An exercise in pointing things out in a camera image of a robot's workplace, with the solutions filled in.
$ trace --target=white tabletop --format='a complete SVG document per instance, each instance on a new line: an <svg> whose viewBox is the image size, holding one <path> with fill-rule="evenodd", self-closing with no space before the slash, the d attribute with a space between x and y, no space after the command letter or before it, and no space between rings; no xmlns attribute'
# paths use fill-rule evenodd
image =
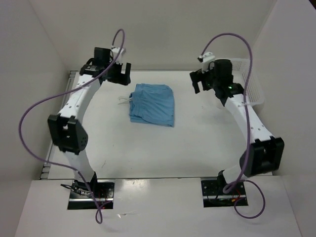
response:
<svg viewBox="0 0 316 237"><path fill-rule="evenodd" d="M16 237L300 237L300 232L278 176L253 177L266 195L267 206L257 219L246 220L233 207L204 208L199 178L116 180L113 210L103 210L104 222L95 222L95 210L67 210L66 180L33 181ZM245 183L254 215L262 207L258 190Z"/></svg>
<svg viewBox="0 0 316 237"><path fill-rule="evenodd" d="M102 84L83 120L87 155L98 178L217 176L239 161L246 145L237 123L216 106L213 91L194 93L189 73L132 72L129 86ZM130 122L129 105L118 105L118 97L129 96L137 83L171 87L175 127ZM68 163L58 148L50 159ZM52 166L48 178L73 177L71 170Z"/></svg>

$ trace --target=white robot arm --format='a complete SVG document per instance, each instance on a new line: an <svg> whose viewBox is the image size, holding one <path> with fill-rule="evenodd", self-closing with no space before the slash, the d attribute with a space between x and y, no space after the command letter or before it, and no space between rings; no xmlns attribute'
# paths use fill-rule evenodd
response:
<svg viewBox="0 0 316 237"><path fill-rule="evenodd" d="M233 82L232 63L228 59L215 60L215 56L208 52L200 56L201 69L191 72L190 77L196 93L199 93L198 82L202 83L203 90L215 90L216 97L233 115L245 139L247 139L247 120L245 106L250 118L250 152L246 169L242 179L254 175L277 170L283 153L284 142L275 138L263 125L253 108L244 103L243 88ZM219 173L218 180L221 186L237 179L244 165L245 153L237 165Z"/></svg>
<svg viewBox="0 0 316 237"><path fill-rule="evenodd" d="M113 58L119 53L120 48L112 47L95 48L94 58L81 68L79 81L76 88L82 87L85 83L103 72L103 70L111 63ZM89 85L71 94L66 105L57 115L50 115L48 118L48 126L52 137L53 144L59 147L70 165L81 172L85 179L90 183L91 187L96 185L96 173L91 168L85 151L88 143L88 135L82 127L84 113L94 96L101 87L102 82L110 81L122 85L130 83L131 64L126 64L125 74L121 73L122 58L125 49L122 49L120 56L109 71L99 80L95 80ZM78 187L85 190L83 180L74 172L75 183Z"/></svg>

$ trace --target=white backdrop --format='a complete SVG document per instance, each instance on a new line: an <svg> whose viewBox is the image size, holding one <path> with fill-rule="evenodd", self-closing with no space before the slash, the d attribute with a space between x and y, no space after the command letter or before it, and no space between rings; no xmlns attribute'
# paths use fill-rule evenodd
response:
<svg viewBox="0 0 316 237"><path fill-rule="evenodd" d="M30 0L69 70L95 46L109 47L126 31L126 59L133 69L192 69L215 35L234 32L252 45L275 0ZM218 57L246 55L237 39L217 40Z"/></svg>
<svg viewBox="0 0 316 237"><path fill-rule="evenodd" d="M42 164L28 155L18 123L33 103L65 89L68 73L27 0L0 1L0 229L14 236L32 179ZM47 117L61 99L30 112L23 134L36 154L49 145Z"/></svg>

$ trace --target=blue towel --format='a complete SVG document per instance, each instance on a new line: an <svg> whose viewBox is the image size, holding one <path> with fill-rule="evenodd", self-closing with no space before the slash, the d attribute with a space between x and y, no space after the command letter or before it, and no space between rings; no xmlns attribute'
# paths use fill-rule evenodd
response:
<svg viewBox="0 0 316 237"><path fill-rule="evenodd" d="M169 86L137 84L129 97L131 122L174 126L174 98Z"/></svg>

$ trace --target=plastic basket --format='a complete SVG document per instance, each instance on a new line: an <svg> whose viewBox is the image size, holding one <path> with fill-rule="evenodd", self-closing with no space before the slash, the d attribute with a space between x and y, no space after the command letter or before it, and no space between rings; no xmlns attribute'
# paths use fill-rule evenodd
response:
<svg viewBox="0 0 316 237"><path fill-rule="evenodd" d="M240 83L244 87L249 70L249 59L233 58L230 60L233 64L234 82ZM265 101L264 93L259 84L254 67L252 67L247 95L251 106L260 105Z"/></svg>

